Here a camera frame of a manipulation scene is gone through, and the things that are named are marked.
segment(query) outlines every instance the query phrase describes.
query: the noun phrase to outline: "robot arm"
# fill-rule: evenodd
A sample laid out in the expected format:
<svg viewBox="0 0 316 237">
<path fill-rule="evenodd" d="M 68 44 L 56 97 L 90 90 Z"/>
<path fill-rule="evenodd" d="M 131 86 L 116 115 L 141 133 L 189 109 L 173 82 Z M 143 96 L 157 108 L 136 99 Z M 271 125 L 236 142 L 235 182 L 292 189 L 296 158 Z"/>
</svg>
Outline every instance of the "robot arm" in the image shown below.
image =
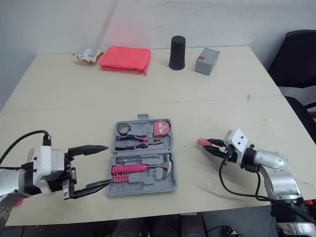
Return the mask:
<svg viewBox="0 0 316 237">
<path fill-rule="evenodd" d="M 229 131 L 224 140 L 208 139 L 208 142 L 212 145 L 203 148 L 223 158 L 222 165 L 230 161 L 249 172 L 263 175 L 268 194 L 264 200 L 271 202 L 279 236 L 316 237 L 315 221 L 308 214 L 300 189 L 289 171 L 289 161 L 283 154 L 256 151 L 254 145 L 247 147 L 248 139 L 240 129 Z"/>
<path fill-rule="evenodd" d="M 0 163 L 17 143 L 13 143 L 7 149 L 0 158 Z M 84 189 L 75 190 L 76 169 L 71 165 L 74 156 L 86 156 L 106 149 L 108 147 L 86 145 L 70 148 L 64 153 L 62 150 L 51 148 L 50 136 L 47 133 L 43 138 L 43 146 L 35 152 L 33 162 L 21 167 L 0 167 L 0 228 L 5 226 L 12 208 L 21 199 L 40 193 L 50 196 L 59 190 L 63 191 L 63 199 L 75 199 L 93 194 L 111 184 L 114 179 L 98 181 L 86 185 Z"/>
</svg>

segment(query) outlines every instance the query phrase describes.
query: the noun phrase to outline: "pink tape measure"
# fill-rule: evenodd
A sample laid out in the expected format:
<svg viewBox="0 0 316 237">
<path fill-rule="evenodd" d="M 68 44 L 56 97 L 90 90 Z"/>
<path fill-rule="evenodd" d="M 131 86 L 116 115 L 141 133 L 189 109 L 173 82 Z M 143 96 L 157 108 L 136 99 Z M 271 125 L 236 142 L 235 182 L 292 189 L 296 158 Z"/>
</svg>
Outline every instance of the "pink tape measure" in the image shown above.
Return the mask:
<svg viewBox="0 0 316 237">
<path fill-rule="evenodd" d="M 154 136 L 165 136 L 169 133 L 170 126 L 166 121 L 157 121 L 154 123 Z"/>
</svg>

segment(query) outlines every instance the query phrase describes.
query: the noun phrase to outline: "black cable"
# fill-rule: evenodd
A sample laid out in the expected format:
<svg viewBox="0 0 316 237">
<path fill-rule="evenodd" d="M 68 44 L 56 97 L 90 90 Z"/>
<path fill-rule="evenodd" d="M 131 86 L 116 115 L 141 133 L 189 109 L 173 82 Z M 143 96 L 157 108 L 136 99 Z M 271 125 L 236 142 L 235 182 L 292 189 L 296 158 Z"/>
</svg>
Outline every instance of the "black cable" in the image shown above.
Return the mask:
<svg viewBox="0 0 316 237">
<path fill-rule="evenodd" d="M 214 230 L 214 229 L 220 228 L 220 227 L 230 227 L 230 226 L 223 226 L 223 225 L 221 225 L 221 226 L 215 226 L 215 227 L 209 229 L 206 233 L 208 233 L 208 232 L 210 232 L 210 231 L 212 231 L 212 230 Z"/>
<path fill-rule="evenodd" d="M 18 228 L 18 226 L 11 226 L 11 227 L 4 227 L 3 229 L 5 230 L 5 231 L 7 231 L 7 230 L 12 230 L 12 229 L 14 229 L 14 228 Z"/>
<path fill-rule="evenodd" d="M 22 232 L 21 232 L 20 237 L 23 237 L 24 231 L 25 231 L 25 226 L 22 226 Z"/>
<path fill-rule="evenodd" d="M 208 236 L 208 234 L 206 232 L 207 228 L 206 228 L 206 223 L 205 223 L 205 219 L 204 219 L 204 216 L 203 216 L 203 212 L 201 212 L 201 216 L 202 216 L 202 220 L 203 220 L 204 231 L 205 231 L 206 235 Z"/>
<path fill-rule="evenodd" d="M 222 177 L 222 169 L 223 169 L 223 166 L 226 165 L 227 160 L 228 160 L 228 159 L 225 158 L 225 159 L 222 161 L 221 166 L 220 166 L 220 168 L 219 168 L 219 170 L 218 170 L 219 179 L 220 179 L 220 181 L 221 181 L 221 184 L 222 184 L 223 188 L 224 188 L 227 192 L 229 192 L 229 193 L 231 193 L 231 194 L 234 194 L 234 195 L 237 195 L 237 196 L 256 198 L 256 199 L 259 200 L 259 201 L 266 201 L 266 200 L 268 200 L 268 197 L 258 195 L 258 192 L 259 192 L 259 189 L 260 189 L 260 180 L 261 180 L 259 174 L 258 174 L 258 185 L 257 185 L 257 189 L 256 189 L 257 195 L 236 193 L 236 192 L 231 191 L 230 189 L 228 189 L 228 188 L 226 187 L 226 185 L 224 184 L 223 177 Z"/>
<path fill-rule="evenodd" d="M 270 234 L 271 234 L 272 222 L 273 222 L 273 216 L 271 217 L 271 223 L 270 223 L 270 229 L 269 229 L 269 236 L 268 237 L 270 237 Z"/>
<path fill-rule="evenodd" d="M 260 185 L 261 185 L 261 177 L 260 177 L 260 174 L 259 174 L 258 171 L 256 171 L 256 174 L 258 176 L 258 185 L 257 185 L 256 193 L 255 193 L 255 198 L 258 201 L 273 201 L 272 199 L 269 199 L 268 197 L 261 198 L 261 196 L 258 195 L 259 194 Z"/>
<path fill-rule="evenodd" d="M 44 137 L 43 137 L 43 145 L 44 146 L 50 146 L 50 138 L 49 138 L 49 134 L 47 131 L 45 130 L 38 130 L 38 131 L 33 131 L 33 132 L 29 132 L 25 135 L 23 135 L 22 137 L 19 137 L 15 142 L 13 142 L 11 144 L 11 146 L 8 147 L 8 149 L 6 149 L 6 151 L 3 153 L 3 155 L 0 158 L 0 164 L 3 162 L 4 158 L 8 155 L 8 153 L 13 149 L 13 147 L 18 144 L 20 141 L 22 141 L 24 138 L 27 138 L 29 136 L 32 136 L 34 134 L 38 134 L 38 133 L 44 133 Z"/>
<path fill-rule="evenodd" d="M 15 229 L 15 228 L 19 228 L 20 226 L 11 226 L 11 227 L 4 227 L 3 229 L 5 230 L 5 231 L 8 231 L 8 230 L 12 230 L 12 229 Z M 22 227 L 22 231 L 21 231 L 21 235 L 20 235 L 20 237 L 22 237 L 23 236 L 23 234 L 24 234 L 24 231 L 25 231 L 25 226 L 21 226 Z"/>
<path fill-rule="evenodd" d="M 0 169 L 9 169 L 9 170 L 17 170 L 17 169 L 21 169 L 21 167 L 6 167 L 6 166 L 1 166 Z"/>
</svg>

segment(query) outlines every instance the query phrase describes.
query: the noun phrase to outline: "toolbox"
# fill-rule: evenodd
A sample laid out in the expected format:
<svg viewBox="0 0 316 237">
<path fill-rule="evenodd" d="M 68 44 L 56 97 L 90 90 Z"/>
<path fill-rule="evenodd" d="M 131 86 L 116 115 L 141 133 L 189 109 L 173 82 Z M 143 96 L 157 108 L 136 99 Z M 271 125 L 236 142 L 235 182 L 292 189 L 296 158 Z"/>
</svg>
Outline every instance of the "toolbox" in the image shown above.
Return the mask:
<svg viewBox="0 0 316 237">
<path fill-rule="evenodd" d="M 161 131 L 161 121 L 169 125 L 169 132 L 164 136 L 153 136 L 154 124 L 159 125 Z M 120 134 L 118 128 L 123 126 L 124 134 Z M 175 191 L 178 179 L 172 145 L 169 119 L 149 119 L 148 115 L 138 115 L 138 120 L 117 122 L 112 147 L 115 155 L 111 157 L 109 167 L 109 179 L 115 181 L 107 187 L 107 195 Z"/>
</svg>

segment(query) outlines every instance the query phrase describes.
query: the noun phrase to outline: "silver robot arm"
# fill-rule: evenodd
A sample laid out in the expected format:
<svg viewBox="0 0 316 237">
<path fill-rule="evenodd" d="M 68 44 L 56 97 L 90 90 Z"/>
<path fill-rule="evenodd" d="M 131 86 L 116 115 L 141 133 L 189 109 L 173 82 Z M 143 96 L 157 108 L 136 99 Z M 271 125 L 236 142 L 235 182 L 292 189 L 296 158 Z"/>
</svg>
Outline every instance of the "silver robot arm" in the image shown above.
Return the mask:
<svg viewBox="0 0 316 237">
<path fill-rule="evenodd" d="M 213 145 L 203 148 L 223 158 L 222 166 L 230 161 L 249 172 L 262 174 L 268 194 L 265 200 L 271 202 L 271 214 L 276 218 L 279 236 L 316 237 L 315 221 L 306 209 L 286 156 L 278 152 L 256 151 L 254 145 L 247 147 L 248 139 L 240 129 L 229 131 L 223 140 L 208 141 Z"/>
</svg>

